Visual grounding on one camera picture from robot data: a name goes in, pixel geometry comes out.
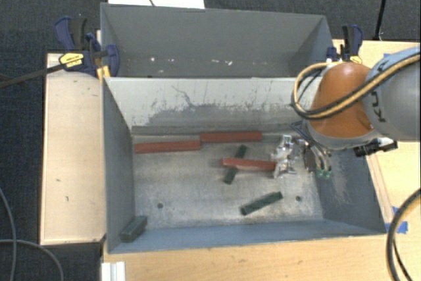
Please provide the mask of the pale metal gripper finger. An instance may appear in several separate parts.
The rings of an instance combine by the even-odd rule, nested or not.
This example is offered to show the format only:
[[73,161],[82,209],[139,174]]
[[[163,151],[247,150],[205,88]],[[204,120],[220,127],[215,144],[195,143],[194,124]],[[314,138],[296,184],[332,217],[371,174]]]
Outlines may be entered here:
[[293,152],[295,146],[295,138],[291,135],[283,135],[281,142],[277,146],[275,152],[270,155],[272,160],[284,160]]
[[297,171],[295,170],[295,161],[285,159],[282,161],[278,161],[275,165],[273,178],[277,179],[283,174],[296,174]]

